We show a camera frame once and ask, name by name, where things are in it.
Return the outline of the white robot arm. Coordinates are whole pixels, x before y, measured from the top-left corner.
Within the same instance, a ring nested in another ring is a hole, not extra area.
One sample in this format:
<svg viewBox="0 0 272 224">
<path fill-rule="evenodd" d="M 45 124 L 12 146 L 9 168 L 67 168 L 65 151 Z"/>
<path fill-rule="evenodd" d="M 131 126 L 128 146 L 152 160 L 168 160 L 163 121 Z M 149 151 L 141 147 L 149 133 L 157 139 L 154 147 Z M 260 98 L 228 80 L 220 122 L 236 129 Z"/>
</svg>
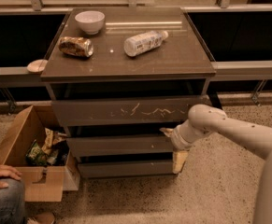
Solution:
<svg viewBox="0 0 272 224">
<path fill-rule="evenodd" d="M 264 159 L 252 224 L 272 224 L 272 128 L 231 119 L 219 108 L 194 105 L 185 122 L 161 131 L 171 139 L 175 173 L 181 170 L 193 143 L 212 133 L 218 133 Z"/>
</svg>

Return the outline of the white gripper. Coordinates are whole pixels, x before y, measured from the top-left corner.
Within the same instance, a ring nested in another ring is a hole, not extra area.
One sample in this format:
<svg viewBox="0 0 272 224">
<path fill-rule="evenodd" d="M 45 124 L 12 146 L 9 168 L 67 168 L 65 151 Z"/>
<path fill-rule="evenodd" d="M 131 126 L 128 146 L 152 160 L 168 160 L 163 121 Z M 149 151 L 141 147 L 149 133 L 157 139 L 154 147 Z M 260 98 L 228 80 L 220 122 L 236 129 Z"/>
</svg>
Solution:
<svg viewBox="0 0 272 224">
<path fill-rule="evenodd" d="M 188 150 L 193 146 L 195 141 L 204 136 L 204 133 L 202 130 L 194 128 L 188 120 L 173 130 L 163 127 L 160 131 L 167 137 L 171 136 L 173 147 L 175 150 L 178 150 L 173 152 L 173 173 L 178 174 L 182 171 L 189 155 Z"/>
</svg>

